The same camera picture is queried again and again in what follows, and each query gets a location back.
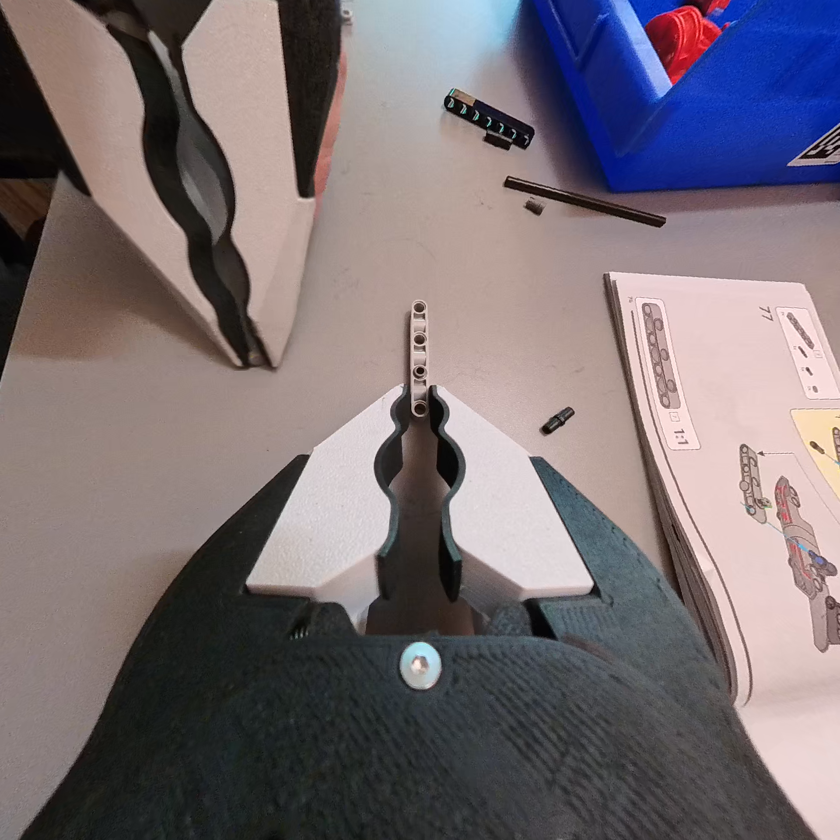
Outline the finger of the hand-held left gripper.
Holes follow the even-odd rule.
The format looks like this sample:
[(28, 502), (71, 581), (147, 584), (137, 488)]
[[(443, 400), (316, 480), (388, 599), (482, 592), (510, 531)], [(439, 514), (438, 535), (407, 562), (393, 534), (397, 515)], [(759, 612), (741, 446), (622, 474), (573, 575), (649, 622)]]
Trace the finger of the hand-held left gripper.
[(136, 2), (2, 2), (69, 154), (67, 175), (233, 364), (256, 364), (231, 171), (196, 112), (179, 46)]
[(299, 194), (277, 2), (216, 1), (179, 46), (192, 103), (230, 168), (232, 236), (248, 272), (255, 365), (277, 368), (316, 211)]

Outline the light grey toy beam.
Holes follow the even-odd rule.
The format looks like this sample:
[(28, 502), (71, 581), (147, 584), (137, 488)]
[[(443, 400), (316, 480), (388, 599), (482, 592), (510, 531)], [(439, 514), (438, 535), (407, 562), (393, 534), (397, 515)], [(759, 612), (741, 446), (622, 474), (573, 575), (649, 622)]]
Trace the light grey toy beam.
[(428, 308), (425, 300), (416, 299), (408, 314), (409, 392), (412, 414), (422, 419), (428, 415)]

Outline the blue bin with tag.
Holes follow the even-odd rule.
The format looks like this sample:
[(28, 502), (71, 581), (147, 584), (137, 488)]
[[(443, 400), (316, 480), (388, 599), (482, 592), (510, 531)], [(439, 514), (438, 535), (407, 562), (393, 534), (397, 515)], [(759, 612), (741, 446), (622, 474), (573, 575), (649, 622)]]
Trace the blue bin with tag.
[(838, 2), (728, 2), (676, 82), (645, 28), (692, 2), (533, 2), (617, 193), (838, 182)]

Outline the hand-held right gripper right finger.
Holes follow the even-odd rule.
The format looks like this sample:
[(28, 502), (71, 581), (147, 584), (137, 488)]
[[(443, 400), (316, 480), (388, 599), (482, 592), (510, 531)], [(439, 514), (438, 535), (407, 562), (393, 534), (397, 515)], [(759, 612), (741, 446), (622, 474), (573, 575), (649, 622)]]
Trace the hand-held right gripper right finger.
[(529, 452), (444, 387), (429, 390), (439, 577), (472, 634), (510, 606), (591, 595), (595, 582)]

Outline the person's left hand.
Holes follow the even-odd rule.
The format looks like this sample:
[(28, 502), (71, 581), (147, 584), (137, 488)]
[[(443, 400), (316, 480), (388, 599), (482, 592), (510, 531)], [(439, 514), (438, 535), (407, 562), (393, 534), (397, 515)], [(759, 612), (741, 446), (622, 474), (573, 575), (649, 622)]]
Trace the person's left hand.
[(326, 190), (329, 174), (331, 172), (334, 146), (340, 130), (343, 96), (348, 76), (348, 57), (346, 51), (346, 48), (342, 46), (339, 57), (339, 70), (336, 86), (333, 92), (328, 117), (325, 122), (316, 168), (313, 175), (314, 197), (317, 208), (316, 213), (320, 212), (323, 195)]

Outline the red toy parts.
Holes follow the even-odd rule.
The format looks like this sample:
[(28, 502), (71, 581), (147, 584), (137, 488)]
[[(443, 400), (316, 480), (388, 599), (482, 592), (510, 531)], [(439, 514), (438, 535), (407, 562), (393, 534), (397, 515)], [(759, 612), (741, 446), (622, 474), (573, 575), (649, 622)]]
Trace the red toy parts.
[(729, 5), (730, 1), (688, 1), (646, 24), (645, 33), (672, 85), (721, 36), (728, 23), (718, 21)]

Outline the black toy beam with holes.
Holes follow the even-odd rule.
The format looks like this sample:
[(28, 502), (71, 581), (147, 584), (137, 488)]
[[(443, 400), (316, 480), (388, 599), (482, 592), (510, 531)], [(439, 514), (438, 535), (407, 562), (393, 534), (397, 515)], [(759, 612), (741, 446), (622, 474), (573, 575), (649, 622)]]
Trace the black toy beam with holes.
[(458, 89), (451, 88), (444, 96), (444, 109), (483, 131), (495, 134), (510, 145), (526, 150), (533, 141), (534, 128), (506, 112)]

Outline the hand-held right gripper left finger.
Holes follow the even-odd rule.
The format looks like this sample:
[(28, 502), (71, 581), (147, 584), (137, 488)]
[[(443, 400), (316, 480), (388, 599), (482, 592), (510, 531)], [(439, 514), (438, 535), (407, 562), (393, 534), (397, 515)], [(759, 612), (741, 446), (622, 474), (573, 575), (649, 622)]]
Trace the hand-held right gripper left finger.
[(387, 597), (384, 567), (400, 525), (392, 483), (411, 417), (408, 386), (395, 386), (311, 451), (246, 580), (249, 593), (339, 604), (365, 633), (371, 604)]

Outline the long black toy axle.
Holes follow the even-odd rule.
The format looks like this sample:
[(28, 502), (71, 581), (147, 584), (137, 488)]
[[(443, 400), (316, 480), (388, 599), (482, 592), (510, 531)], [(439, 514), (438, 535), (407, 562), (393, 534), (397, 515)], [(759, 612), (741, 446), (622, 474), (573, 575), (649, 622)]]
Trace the long black toy axle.
[(512, 175), (508, 175), (505, 178), (503, 186), (514, 192), (545, 198), (546, 200), (552, 202), (579, 207), (587, 211), (621, 218), (626, 221), (643, 224), (653, 228), (662, 228), (667, 223), (665, 216), (661, 216), (656, 213), (650, 213), (634, 207), (613, 203), (594, 196), (562, 190), (554, 186), (527, 181)]

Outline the building instruction booklet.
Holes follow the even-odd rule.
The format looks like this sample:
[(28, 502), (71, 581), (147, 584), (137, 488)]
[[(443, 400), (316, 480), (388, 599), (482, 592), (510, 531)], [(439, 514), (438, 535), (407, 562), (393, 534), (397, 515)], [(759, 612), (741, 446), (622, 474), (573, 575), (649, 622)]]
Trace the building instruction booklet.
[(838, 366), (799, 283), (608, 272), (679, 588), (737, 707), (838, 694)]

